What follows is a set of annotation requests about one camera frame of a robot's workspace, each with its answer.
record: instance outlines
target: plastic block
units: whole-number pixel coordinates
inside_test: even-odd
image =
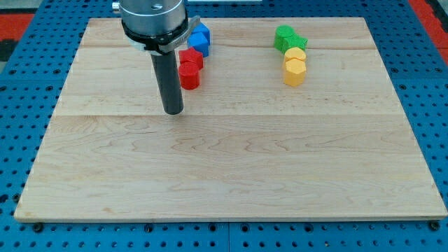
[[[202,56],[202,52],[198,52],[194,48],[180,50],[179,60],[181,64],[185,62],[195,63],[199,67],[199,70],[204,68],[204,57]]]
[[[209,42],[210,46],[211,44],[210,29],[207,26],[205,26],[205,24],[200,23],[199,25],[197,25],[196,28],[193,29],[192,34],[196,33],[202,33]]]
[[[289,25],[280,25],[275,30],[274,47],[277,50],[282,50],[283,44],[286,38],[289,38],[295,34],[294,29]]]
[[[291,37],[285,38],[283,46],[281,47],[281,52],[284,54],[288,49],[298,47],[302,50],[306,50],[308,44],[308,38],[301,37],[297,34]]]
[[[193,47],[196,51],[201,52],[202,56],[209,56],[209,42],[203,33],[191,34],[187,40],[188,47]]]
[[[300,48],[290,48],[285,52],[285,57],[283,59],[283,67],[285,66],[285,63],[292,60],[302,60],[305,62],[307,60],[307,54]]]
[[[298,59],[292,59],[285,63],[283,70],[283,82],[291,87],[297,87],[305,80],[307,68],[305,62]]]
[[[194,90],[199,86],[199,67],[195,63],[185,62],[181,64],[178,72],[182,88]]]

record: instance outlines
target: black cylindrical rod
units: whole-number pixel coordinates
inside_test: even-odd
[[[151,55],[151,59],[162,97],[163,109],[170,115],[182,112],[182,91],[177,73],[176,53],[171,51],[166,55]]]

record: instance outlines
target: wood grain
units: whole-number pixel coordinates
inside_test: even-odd
[[[148,55],[92,19],[19,221],[381,221],[447,210],[362,18],[205,19],[211,56],[165,115]],[[281,83],[278,25],[308,37]]]

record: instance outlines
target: stack of blocks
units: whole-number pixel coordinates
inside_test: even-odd
[[[296,34],[288,25],[281,25],[275,31],[274,47],[284,54],[283,82],[289,86],[296,87],[305,80],[307,43],[308,39]]]
[[[209,56],[210,30],[200,23],[187,40],[188,49],[179,51],[179,80],[181,87],[194,90],[199,87],[199,72],[204,68],[204,57]]]

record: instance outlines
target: yellow block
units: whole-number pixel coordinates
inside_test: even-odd
[[[285,67],[285,63],[292,59],[302,60],[305,62],[307,60],[307,54],[300,48],[291,48],[287,50],[283,59],[283,68]]]
[[[298,59],[291,59],[285,62],[283,82],[291,87],[297,87],[305,80],[306,72],[305,62]]]

